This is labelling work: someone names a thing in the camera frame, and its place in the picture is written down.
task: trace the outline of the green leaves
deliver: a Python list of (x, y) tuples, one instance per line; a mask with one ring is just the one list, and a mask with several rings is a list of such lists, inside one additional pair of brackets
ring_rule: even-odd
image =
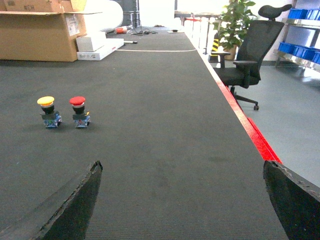
[(224, 26), (220, 27), (220, 45), (225, 49), (232, 49), (233, 45), (241, 46), (247, 35), (251, 17), (256, 17), (248, 7), (256, 3), (250, 0), (229, 0), (226, 5), (226, 12), (223, 12), (219, 20)]

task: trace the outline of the red object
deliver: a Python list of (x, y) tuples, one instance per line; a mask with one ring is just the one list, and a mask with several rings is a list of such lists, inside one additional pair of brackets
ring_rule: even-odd
[(201, 22), (201, 18), (194, 18), (194, 17), (186, 17), (185, 20), (189, 20), (193, 22)]
[(126, 34), (128, 31), (127, 27), (126, 26), (122, 26), (122, 27), (117, 27), (115, 29), (115, 33), (116, 34)]
[(274, 152), (274, 150), (271, 148), (263, 134), (260, 132), (259, 128), (256, 126), (254, 121), (251, 118), (248, 118), (242, 109), (237, 104), (234, 96), (232, 96), (229, 88), (227, 88), (224, 83), (217, 77), (214, 76), (214, 80), (219, 86), (221, 92), (223, 93), (224, 97), (230, 104), (232, 110), (240, 120), (242, 126), (244, 127), (246, 133), (251, 138), (253, 144), (255, 145), (256, 149), (260, 153), (261, 157), (265, 161), (277, 161), (282, 164), (280, 158), (277, 156), (277, 154)]
[(75, 96), (70, 99), (69, 103), (72, 104), (73, 106), (80, 106), (84, 104), (86, 99), (83, 96)]

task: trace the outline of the white roll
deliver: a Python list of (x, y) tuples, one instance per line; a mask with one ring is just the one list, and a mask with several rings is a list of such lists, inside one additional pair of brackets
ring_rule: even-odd
[(124, 20), (122, 7), (112, 0), (87, 0), (84, 10), (87, 12), (102, 12), (84, 15), (87, 33), (112, 32), (121, 26)]

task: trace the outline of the red trim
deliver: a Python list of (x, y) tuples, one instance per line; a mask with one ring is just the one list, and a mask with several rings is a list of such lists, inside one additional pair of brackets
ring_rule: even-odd
[(243, 125), (245, 131), (251, 138), (252, 142), (256, 146), (257, 150), (261, 154), (263, 160), (272, 160), (277, 161), (282, 164), (281, 160), (277, 156), (277, 154), (274, 152), (274, 150), (271, 148), (263, 134), (260, 132), (257, 125), (254, 123), (254, 121), (251, 118), (248, 118), (242, 109), (237, 104), (235, 98), (232, 96), (230, 90), (223, 84), (223, 82), (220, 79), (216, 79), (215, 81), (219, 88), (221, 89), (221, 92), (225, 96), (226, 100), (230, 104), (232, 110), (240, 120), (241, 124)]

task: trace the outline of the white line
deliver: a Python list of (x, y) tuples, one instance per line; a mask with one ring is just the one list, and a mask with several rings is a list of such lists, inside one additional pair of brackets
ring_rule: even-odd
[(183, 53), (183, 52), (193, 52), (197, 49), (192, 50), (126, 50), (126, 49), (117, 49), (116, 51), (125, 51), (125, 52), (156, 52), (156, 53)]

